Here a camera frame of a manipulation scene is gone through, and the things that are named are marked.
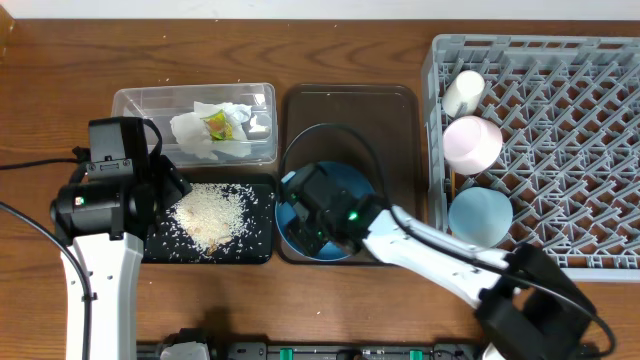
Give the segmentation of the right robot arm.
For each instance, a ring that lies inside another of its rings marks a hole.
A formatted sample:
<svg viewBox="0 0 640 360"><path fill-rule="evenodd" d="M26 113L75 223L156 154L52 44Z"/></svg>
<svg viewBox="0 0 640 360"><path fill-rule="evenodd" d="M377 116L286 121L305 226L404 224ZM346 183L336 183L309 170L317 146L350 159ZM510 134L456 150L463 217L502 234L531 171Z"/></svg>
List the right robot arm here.
<svg viewBox="0 0 640 360"><path fill-rule="evenodd" d="M485 359L585 359L581 340L600 324L589 299L539 249L477 248L435 230L378 194L356 197L294 191L284 203L296 219L290 236L314 255L328 242L408 269L474 310L489 340Z"/></svg>

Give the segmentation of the cream plastic cup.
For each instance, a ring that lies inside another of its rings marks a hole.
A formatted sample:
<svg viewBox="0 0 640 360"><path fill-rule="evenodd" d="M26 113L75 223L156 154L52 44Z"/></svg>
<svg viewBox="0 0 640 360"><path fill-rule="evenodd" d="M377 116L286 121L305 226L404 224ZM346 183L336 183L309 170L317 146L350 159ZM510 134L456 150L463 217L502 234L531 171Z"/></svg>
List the cream plastic cup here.
<svg viewBox="0 0 640 360"><path fill-rule="evenodd" d="M480 73L473 70L460 72L442 97L444 112L453 118L473 114L484 89L485 80Z"/></svg>

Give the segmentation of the pile of white rice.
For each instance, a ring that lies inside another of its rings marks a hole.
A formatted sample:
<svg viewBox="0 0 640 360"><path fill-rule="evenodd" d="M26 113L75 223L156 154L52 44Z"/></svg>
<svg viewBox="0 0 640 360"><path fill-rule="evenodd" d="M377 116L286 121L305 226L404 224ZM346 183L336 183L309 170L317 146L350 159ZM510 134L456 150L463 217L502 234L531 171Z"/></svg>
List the pile of white rice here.
<svg viewBox="0 0 640 360"><path fill-rule="evenodd" d="M152 236L171 260L237 259L253 250L263 231L251 207L259 203L253 187L243 184L196 183L172 205Z"/></svg>

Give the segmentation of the white napkin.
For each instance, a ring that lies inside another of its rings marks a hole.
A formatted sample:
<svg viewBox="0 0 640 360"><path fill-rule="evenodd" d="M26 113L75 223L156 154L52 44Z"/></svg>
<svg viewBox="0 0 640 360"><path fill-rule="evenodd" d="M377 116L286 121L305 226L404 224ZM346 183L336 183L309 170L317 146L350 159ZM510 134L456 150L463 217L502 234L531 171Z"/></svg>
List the white napkin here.
<svg viewBox="0 0 640 360"><path fill-rule="evenodd" d="M223 110L227 120L233 126L233 138L225 141L212 141L202 118ZM250 120L251 107L244 104L224 102L206 104L194 102L192 112L174 116L171 131L180 149L199 159L217 161L218 153L244 158L251 154L251 145L242 125Z"/></svg>

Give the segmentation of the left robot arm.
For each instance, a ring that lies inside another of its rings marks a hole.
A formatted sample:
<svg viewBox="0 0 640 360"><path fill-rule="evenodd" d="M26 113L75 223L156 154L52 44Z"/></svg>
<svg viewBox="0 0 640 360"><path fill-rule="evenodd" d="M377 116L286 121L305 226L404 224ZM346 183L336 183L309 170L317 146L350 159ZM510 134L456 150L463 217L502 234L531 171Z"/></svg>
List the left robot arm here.
<svg viewBox="0 0 640 360"><path fill-rule="evenodd" d="M145 240L190 190L164 155L84 162L60 189L51 217L67 289L66 358L135 358Z"/></svg>

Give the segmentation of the dark blue plate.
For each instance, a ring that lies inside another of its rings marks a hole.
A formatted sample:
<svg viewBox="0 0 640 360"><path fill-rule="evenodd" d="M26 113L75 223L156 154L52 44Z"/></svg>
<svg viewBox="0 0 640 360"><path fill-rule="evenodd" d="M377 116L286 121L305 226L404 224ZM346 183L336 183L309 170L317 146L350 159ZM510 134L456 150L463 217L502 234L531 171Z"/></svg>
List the dark blue plate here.
<svg viewBox="0 0 640 360"><path fill-rule="evenodd" d="M362 197L375 192L369 180L350 165L331 161L319 162L319 165L339 186L344 187L356 197ZM296 214L289 204L283 203L276 205L275 220L281 236L277 250L286 262L298 265L364 263L364 260L357 260L354 256L345 253L332 243L327 243L315 257L305 256L296 244L289 240L286 234L286 226L295 218Z"/></svg>

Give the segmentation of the light blue bowl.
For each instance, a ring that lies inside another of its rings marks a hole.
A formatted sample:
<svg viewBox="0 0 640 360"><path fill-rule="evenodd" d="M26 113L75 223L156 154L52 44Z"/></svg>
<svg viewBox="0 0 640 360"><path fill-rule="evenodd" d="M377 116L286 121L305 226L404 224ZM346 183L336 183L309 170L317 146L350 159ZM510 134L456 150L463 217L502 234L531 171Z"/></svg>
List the light blue bowl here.
<svg viewBox="0 0 640 360"><path fill-rule="evenodd" d="M456 238L481 247L497 247L513 222L513 207L506 195L482 187L460 192L448 210L448 223Z"/></svg>

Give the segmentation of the pink bowl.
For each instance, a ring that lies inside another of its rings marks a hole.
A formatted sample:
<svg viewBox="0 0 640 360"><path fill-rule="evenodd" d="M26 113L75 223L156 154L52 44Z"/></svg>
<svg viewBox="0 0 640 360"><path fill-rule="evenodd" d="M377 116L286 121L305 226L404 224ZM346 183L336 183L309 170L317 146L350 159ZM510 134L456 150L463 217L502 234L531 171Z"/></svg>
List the pink bowl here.
<svg viewBox="0 0 640 360"><path fill-rule="evenodd" d="M474 175L488 169L500 155L502 133L497 125L477 116L464 116L443 132L444 159L461 175Z"/></svg>

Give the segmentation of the green snack wrapper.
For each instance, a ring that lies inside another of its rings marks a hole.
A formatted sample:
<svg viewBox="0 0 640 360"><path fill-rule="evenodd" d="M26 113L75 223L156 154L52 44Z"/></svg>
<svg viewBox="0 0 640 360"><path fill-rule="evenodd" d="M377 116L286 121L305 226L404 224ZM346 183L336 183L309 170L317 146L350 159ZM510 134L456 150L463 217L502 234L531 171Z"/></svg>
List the green snack wrapper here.
<svg viewBox="0 0 640 360"><path fill-rule="evenodd" d="M227 120L223 110L202 118L212 141L225 141L233 138L233 126Z"/></svg>

